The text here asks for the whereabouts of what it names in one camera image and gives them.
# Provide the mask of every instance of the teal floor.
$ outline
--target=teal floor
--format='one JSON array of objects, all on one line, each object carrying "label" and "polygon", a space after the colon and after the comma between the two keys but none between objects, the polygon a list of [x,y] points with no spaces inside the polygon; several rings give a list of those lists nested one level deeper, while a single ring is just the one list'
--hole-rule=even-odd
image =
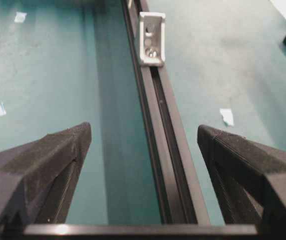
[{"label": "teal floor", "polygon": [[[222,224],[196,143],[200,124],[286,151],[286,21],[268,1],[148,0],[166,13],[166,66],[213,224]],[[226,127],[220,108],[231,108]]]},{"label": "teal floor", "polygon": [[[213,224],[223,224],[196,130],[207,124],[286,150],[286,21],[269,1],[148,0],[166,13],[166,66]],[[15,23],[16,12],[27,13]],[[91,123],[68,216],[160,223],[119,1],[0,0],[0,151]],[[220,108],[231,108],[226,127]]]},{"label": "teal floor", "polygon": [[1,102],[0,151],[91,124],[68,223],[160,223],[119,1],[0,0]]}]

